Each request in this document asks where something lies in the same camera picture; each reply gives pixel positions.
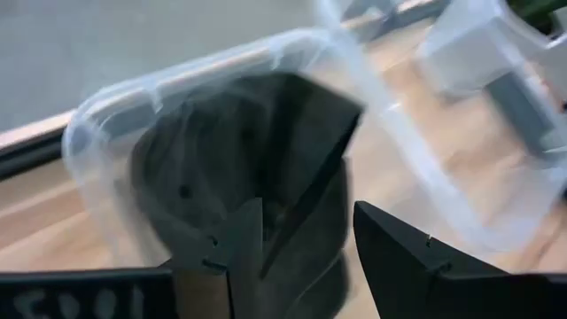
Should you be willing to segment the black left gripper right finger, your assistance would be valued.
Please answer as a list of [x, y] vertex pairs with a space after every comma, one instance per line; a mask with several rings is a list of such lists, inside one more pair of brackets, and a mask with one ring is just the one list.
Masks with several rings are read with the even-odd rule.
[[353, 205], [353, 230], [364, 276], [382, 318], [461, 318], [442, 299], [428, 300], [434, 277], [505, 273], [366, 201]]

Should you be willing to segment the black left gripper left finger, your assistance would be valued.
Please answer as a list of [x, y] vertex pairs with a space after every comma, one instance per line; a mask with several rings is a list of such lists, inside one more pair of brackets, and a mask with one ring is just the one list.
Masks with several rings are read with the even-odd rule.
[[200, 240], [172, 249], [178, 315], [187, 319], [254, 319], [262, 263], [262, 200], [245, 202]]

